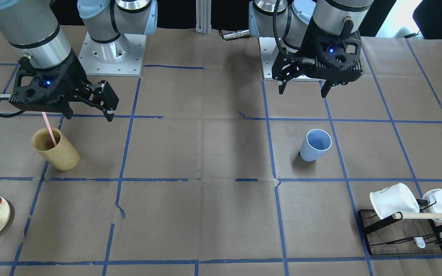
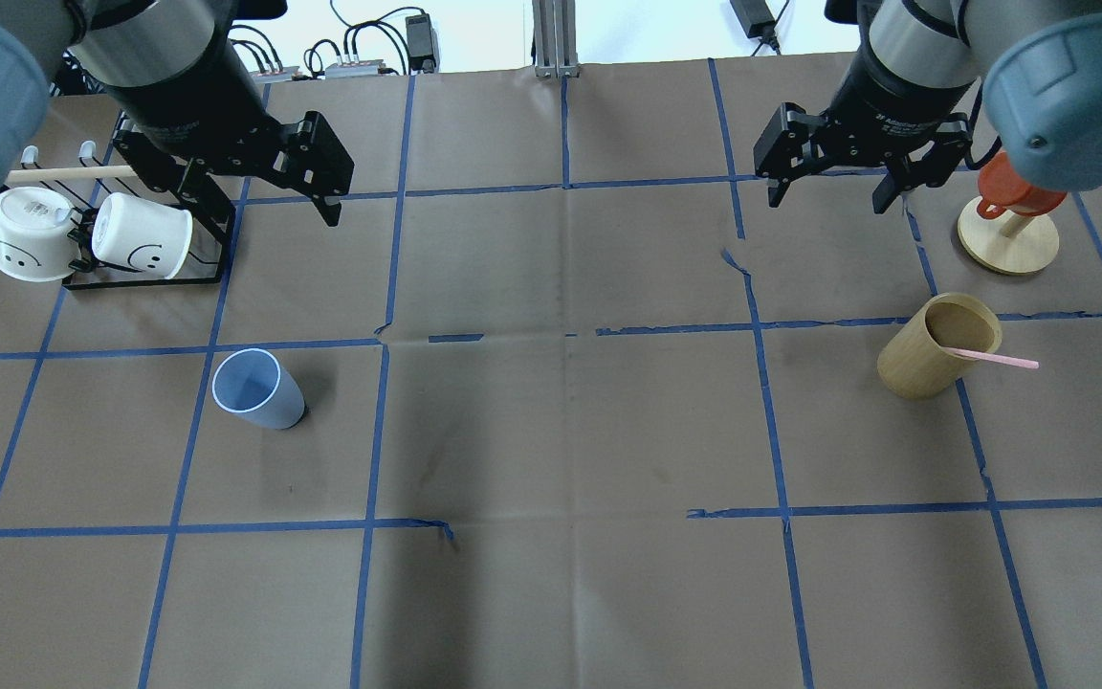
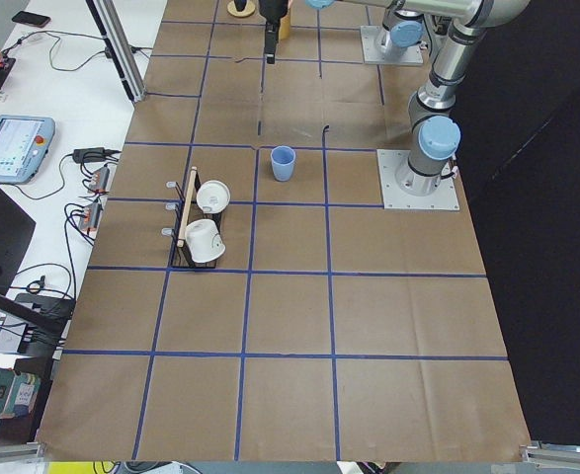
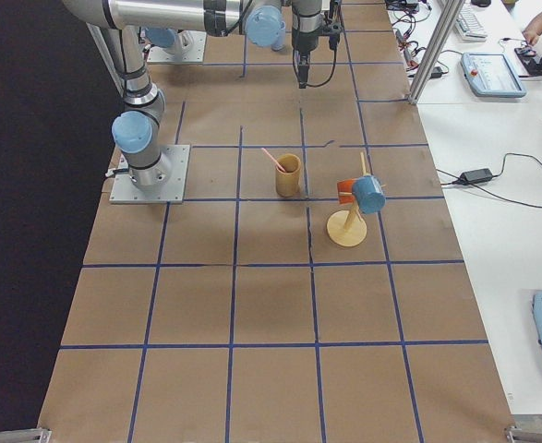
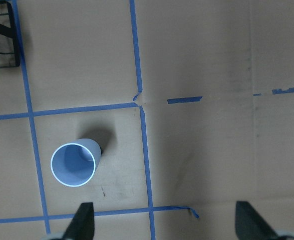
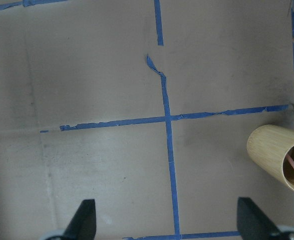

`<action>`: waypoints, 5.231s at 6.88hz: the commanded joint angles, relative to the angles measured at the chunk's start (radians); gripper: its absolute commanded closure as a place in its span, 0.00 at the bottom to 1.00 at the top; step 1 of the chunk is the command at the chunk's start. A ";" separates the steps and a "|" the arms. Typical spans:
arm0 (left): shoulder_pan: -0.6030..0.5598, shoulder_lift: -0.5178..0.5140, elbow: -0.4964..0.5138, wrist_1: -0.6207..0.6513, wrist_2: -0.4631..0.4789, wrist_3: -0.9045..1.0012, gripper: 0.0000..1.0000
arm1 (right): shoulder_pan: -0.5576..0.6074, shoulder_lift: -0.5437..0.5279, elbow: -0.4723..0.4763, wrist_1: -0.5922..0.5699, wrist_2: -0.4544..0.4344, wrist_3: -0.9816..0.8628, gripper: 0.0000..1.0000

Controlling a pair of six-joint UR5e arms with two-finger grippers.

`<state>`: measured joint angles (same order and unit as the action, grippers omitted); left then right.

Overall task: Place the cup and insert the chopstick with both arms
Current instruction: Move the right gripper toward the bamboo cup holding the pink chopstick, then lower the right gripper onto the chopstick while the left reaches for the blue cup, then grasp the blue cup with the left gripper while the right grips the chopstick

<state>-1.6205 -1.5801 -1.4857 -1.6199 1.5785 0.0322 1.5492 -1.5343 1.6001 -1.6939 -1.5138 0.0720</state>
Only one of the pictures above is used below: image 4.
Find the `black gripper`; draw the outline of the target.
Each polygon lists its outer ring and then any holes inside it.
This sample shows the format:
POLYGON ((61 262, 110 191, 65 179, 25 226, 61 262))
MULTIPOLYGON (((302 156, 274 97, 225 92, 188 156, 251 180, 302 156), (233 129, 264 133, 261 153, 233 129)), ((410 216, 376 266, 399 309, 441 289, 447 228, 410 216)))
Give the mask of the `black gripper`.
POLYGON ((305 89, 307 87, 310 56, 311 51, 306 47, 303 49, 295 47, 293 50, 293 69, 299 89, 305 89))

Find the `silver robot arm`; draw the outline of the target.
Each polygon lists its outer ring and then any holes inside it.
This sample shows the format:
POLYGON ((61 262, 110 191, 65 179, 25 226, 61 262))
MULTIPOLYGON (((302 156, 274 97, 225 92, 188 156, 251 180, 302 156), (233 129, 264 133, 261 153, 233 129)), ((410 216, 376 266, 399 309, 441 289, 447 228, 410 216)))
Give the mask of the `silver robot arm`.
POLYGON ((203 31, 226 37, 237 31, 258 45, 283 34, 285 1, 65 1, 75 17, 100 32, 122 88, 125 111, 112 124, 114 142, 128 164, 135 188, 169 179, 172 164, 157 146, 165 110, 163 92, 152 82, 139 45, 139 29, 203 31))
POLYGON ((149 1, 148 12, 138 23, 142 27, 202 30, 215 37, 227 37, 236 31, 257 46, 277 51, 284 44, 285 5, 292 10, 295 78, 299 88, 311 88, 311 53, 318 47, 325 26, 320 1, 149 1))

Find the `person hand at desk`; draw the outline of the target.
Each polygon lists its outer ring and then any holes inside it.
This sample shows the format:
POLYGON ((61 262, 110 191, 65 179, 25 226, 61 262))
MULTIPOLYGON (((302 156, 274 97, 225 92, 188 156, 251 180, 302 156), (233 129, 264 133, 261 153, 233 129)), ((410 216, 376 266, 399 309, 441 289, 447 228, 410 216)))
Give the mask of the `person hand at desk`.
POLYGON ((542 34, 542 30, 539 30, 539 29, 533 28, 533 27, 526 27, 523 30, 524 40, 525 40, 526 44, 530 45, 530 46, 535 46, 536 45, 536 43, 538 42, 541 34, 542 34))

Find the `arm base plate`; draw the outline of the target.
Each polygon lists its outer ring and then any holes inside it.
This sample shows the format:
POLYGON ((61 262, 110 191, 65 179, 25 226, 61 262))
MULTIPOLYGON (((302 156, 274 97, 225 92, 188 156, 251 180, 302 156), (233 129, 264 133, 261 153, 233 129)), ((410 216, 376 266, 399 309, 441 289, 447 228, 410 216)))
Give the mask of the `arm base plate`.
POLYGON ((185 196, 190 145, 161 145, 159 161, 150 169, 131 168, 124 154, 113 175, 110 202, 114 204, 182 204, 185 196))
POLYGON ((170 47, 163 48, 151 43, 147 52, 147 63, 152 65, 202 64, 207 34, 204 31, 182 30, 175 34, 170 47))

